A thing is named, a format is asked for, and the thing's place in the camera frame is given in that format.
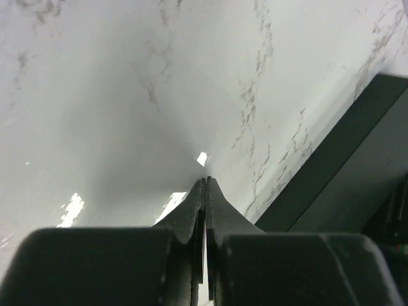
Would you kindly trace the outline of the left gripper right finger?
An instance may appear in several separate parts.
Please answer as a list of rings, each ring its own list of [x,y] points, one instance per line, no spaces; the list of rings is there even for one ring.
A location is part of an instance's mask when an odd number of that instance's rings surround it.
[[[205,188],[209,298],[215,305],[267,305],[261,264],[268,235],[224,196],[215,178]]]

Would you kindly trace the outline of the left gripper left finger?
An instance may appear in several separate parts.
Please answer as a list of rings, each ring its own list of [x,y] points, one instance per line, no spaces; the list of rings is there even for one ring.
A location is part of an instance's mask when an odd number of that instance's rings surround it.
[[[186,198],[153,226],[171,235],[158,305],[197,305],[203,282],[205,184],[197,180]]]

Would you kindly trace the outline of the black network switch box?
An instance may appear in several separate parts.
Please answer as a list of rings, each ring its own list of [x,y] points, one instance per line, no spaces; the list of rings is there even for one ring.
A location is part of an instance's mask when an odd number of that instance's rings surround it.
[[[407,79],[377,75],[256,225],[357,233],[406,175]]]

